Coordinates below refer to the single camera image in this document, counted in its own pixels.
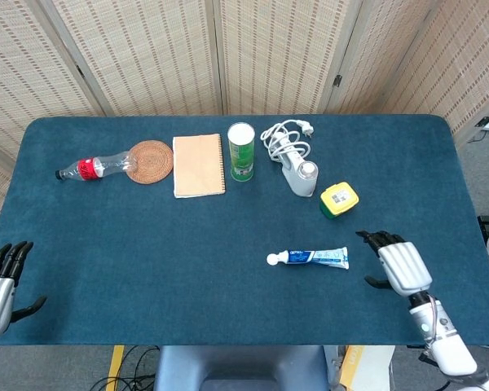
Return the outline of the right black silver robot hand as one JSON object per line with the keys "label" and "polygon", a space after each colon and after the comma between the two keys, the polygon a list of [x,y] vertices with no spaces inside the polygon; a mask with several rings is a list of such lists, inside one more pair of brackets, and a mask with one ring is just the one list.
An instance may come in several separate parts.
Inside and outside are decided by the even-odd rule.
{"label": "right black silver robot hand", "polygon": [[410,308],[430,301],[428,289],[433,279],[421,255],[412,242],[387,231],[356,231],[377,255],[386,279],[366,275],[364,280],[376,289],[389,289],[406,297]]}

